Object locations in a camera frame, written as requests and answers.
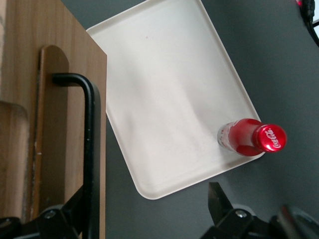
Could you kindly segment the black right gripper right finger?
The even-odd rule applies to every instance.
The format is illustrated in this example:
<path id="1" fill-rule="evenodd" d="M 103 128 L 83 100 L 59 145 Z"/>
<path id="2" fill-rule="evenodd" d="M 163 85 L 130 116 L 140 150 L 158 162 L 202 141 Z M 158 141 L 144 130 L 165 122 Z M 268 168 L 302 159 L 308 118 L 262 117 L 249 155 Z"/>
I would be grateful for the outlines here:
<path id="1" fill-rule="evenodd" d="M 214 225 L 203 239 L 272 239 L 269 224 L 245 209 L 232 206 L 221 186 L 210 182 L 208 208 Z"/>

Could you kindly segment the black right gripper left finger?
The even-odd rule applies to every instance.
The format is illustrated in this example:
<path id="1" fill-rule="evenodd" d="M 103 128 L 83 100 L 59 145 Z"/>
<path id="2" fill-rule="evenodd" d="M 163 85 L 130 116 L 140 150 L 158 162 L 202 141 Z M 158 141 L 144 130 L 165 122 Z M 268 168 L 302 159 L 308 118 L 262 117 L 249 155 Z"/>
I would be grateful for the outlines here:
<path id="1" fill-rule="evenodd" d="M 0 220 L 2 239 L 78 239 L 84 230 L 83 188 L 61 208 L 47 209 L 36 219 L 23 224 L 20 218 Z"/>

